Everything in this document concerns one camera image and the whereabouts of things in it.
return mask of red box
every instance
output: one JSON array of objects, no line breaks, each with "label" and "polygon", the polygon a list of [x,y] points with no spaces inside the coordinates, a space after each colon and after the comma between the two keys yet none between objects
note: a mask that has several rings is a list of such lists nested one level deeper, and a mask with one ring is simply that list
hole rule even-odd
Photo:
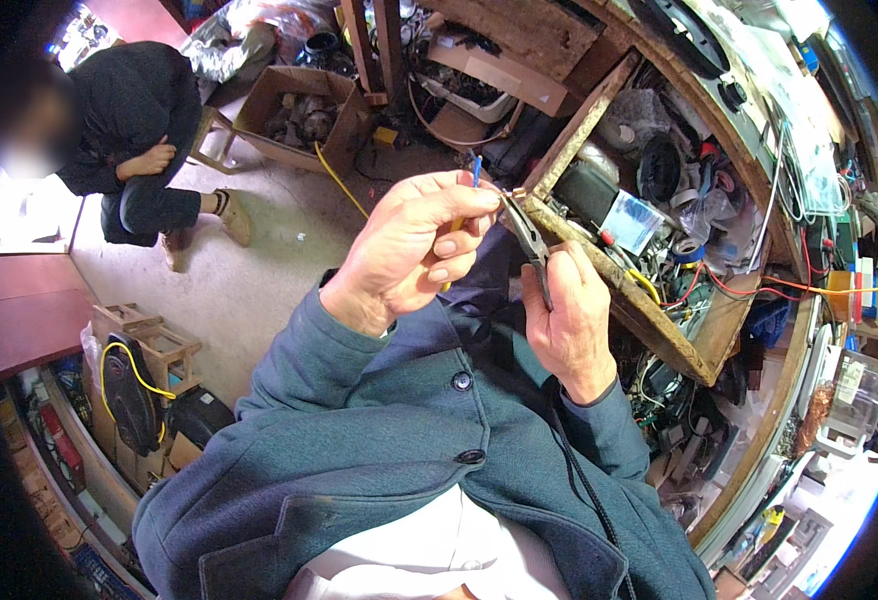
[{"label": "red box", "polygon": [[76,450],[73,440],[63,429],[63,424],[59,420],[59,414],[56,414],[52,405],[46,404],[38,409],[38,415],[42,418],[45,428],[49,430],[49,435],[56,443],[56,450],[59,451],[59,457],[69,467],[72,473],[72,489],[76,494],[81,493],[86,488],[86,471],[83,468],[82,456],[79,450]]}]

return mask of wooden stool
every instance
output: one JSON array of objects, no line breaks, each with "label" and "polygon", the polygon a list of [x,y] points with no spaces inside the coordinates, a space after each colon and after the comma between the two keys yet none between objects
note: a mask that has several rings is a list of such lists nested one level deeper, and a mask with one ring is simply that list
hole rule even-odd
[{"label": "wooden stool", "polygon": [[[94,306],[92,333],[103,346],[109,334],[121,331],[139,342],[145,368],[159,390],[181,395],[202,383],[202,377],[193,372],[193,355],[202,350],[202,342],[193,342],[163,325],[163,317],[145,315],[134,303]],[[181,379],[169,386],[169,374]],[[162,406],[169,401],[163,397]]]},{"label": "wooden stool", "polygon": [[[217,158],[213,158],[202,153],[202,143],[206,141],[206,136],[213,128],[213,124],[218,123],[223,129],[229,131],[229,137],[226,139],[226,145]],[[240,170],[234,167],[227,167],[222,162],[229,155],[229,149],[233,147],[233,141],[236,139],[236,132],[233,130],[233,122],[230,121],[219,112],[218,108],[213,106],[202,107],[202,117],[199,119],[199,129],[196,131],[195,139],[192,140],[192,150],[189,151],[189,158],[203,163],[207,167],[212,167],[220,173],[233,175],[239,173]]]},{"label": "wooden stool", "polygon": [[133,333],[161,325],[162,322],[163,318],[159,315],[141,313],[134,302],[92,307],[92,333],[102,344],[105,344],[106,338],[113,331]]},{"label": "wooden stool", "polygon": [[[202,342],[192,342],[171,329],[154,325],[135,330],[129,334],[139,342],[146,368],[159,390],[166,390],[179,396],[202,383],[202,377],[193,373],[193,355],[202,350]],[[169,374],[181,379],[169,386]],[[169,401],[163,396],[162,405],[168,407]]]}]

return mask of beige boot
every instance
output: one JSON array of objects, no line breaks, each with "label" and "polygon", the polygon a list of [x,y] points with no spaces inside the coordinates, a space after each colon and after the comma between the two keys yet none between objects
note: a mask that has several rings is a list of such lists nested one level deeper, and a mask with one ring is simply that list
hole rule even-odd
[{"label": "beige boot", "polygon": [[249,218],[249,213],[242,207],[242,203],[249,195],[236,189],[219,189],[213,193],[226,195],[225,205],[221,206],[217,213],[222,219],[226,234],[242,248],[249,248],[249,244],[253,241],[253,222]]},{"label": "beige boot", "polygon": [[180,273],[183,267],[183,250],[186,249],[185,232],[182,229],[158,234],[158,243],[165,251],[165,266],[173,273]]}]

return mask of concrete floor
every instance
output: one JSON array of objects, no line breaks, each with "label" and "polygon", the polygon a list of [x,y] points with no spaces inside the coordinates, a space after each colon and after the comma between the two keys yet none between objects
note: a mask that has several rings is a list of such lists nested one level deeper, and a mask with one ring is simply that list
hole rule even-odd
[{"label": "concrete floor", "polygon": [[[241,99],[223,106],[235,116]],[[211,139],[211,143],[221,140]],[[282,330],[292,310],[321,274],[339,266],[364,219],[326,174],[312,173],[264,158],[241,138],[229,157],[243,169],[221,174],[186,164],[172,186],[211,192],[217,187],[245,190],[253,219],[253,242],[237,246],[216,218],[199,218],[183,272],[170,272],[158,247],[106,244],[98,202],[90,198],[80,218],[72,258],[101,304],[137,303],[162,315],[172,330],[203,343],[196,369],[203,385],[233,406],[249,391],[253,367]],[[362,165],[370,175],[392,180],[427,171],[455,168],[450,151],[410,146],[403,150],[365,150]],[[346,185],[366,210],[389,188],[350,174]]]}]

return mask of yellow wire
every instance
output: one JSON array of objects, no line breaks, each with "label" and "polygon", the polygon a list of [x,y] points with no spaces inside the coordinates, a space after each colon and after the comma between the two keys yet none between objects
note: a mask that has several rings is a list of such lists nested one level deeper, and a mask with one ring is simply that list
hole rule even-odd
[{"label": "yellow wire", "polygon": [[652,282],[646,279],[642,273],[635,269],[629,269],[625,271],[625,274],[633,282],[636,282],[638,285],[645,288],[645,291],[652,296],[652,300],[655,301],[656,306],[661,305],[661,302],[659,301],[659,292],[656,291],[656,286],[652,285]]},{"label": "yellow wire", "polygon": [[770,282],[781,283],[782,285],[788,285],[794,288],[798,288],[800,290],[807,290],[809,292],[816,292],[817,294],[825,294],[826,296],[848,296],[849,294],[859,294],[861,292],[878,292],[878,287],[863,287],[857,288],[853,290],[827,290],[821,287],[806,287],[802,283],[793,283],[792,281],[784,281],[782,279],[776,277],[765,276],[764,280],[769,280]]},{"label": "yellow wire", "polygon": [[[110,348],[119,347],[126,354],[129,355],[129,364],[133,366],[133,373],[135,374],[135,378],[138,379],[139,383],[142,384],[146,390],[150,392],[155,392],[156,394],[160,394],[165,396],[170,401],[176,400],[176,394],[172,391],[159,390],[157,388],[152,387],[148,383],[143,380],[143,376],[139,374],[139,369],[136,368],[136,361],[133,360],[133,353],[129,349],[129,346],[123,342],[112,342],[106,347],[102,348],[102,358],[99,359],[99,389],[102,392],[102,405],[106,407],[106,412],[109,413],[109,417],[112,419],[112,422],[116,422],[116,417],[113,415],[113,411],[109,408],[109,402],[106,401],[106,353],[109,352]],[[161,423],[161,428],[158,430],[158,443],[161,444],[163,442],[163,438],[166,438],[166,422],[163,421]]]},{"label": "yellow wire", "polygon": [[349,191],[349,188],[346,187],[346,184],[342,182],[342,179],[339,178],[339,175],[336,174],[336,171],[333,170],[333,167],[329,166],[329,163],[326,162],[326,157],[322,155],[322,150],[319,150],[319,142],[312,142],[315,145],[316,156],[319,157],[319,162],[322,163],[322,166],[325,167],[325,171],[328,172],[335,180],[335,182],[342,188],[342,191],[346,192],[346,196],[349,196],[349,200],[355,205],[359,212],[362,213],[362,216],[369,220],[369,213],[366,212],[366,209],[362,207],[360,201],[356,199],[356,196],[353,196],[353,192]]}]

